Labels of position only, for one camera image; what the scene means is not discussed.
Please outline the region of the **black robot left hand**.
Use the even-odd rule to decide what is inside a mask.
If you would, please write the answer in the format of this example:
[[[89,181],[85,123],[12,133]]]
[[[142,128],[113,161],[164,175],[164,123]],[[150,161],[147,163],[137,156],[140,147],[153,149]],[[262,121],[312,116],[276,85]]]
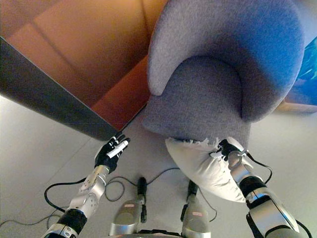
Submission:
[[[103,145],[95,156],[95,167],[105,166],[108,173],[115,171],[119,157],[128,147],[131,139],[122,132],[114,135],[105,145]]]

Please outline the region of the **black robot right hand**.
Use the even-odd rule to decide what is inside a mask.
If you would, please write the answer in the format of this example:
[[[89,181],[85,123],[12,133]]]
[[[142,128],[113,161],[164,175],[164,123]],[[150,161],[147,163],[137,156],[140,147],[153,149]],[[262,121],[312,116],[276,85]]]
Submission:
[[[216,151],[210,153],[210,156],[212,158],[221,157],[224,161],[228,161],[228,155],[233,151],[240,151],[240,149],[236,145],[229,143],[227,139],[224,139],[218,144]]]

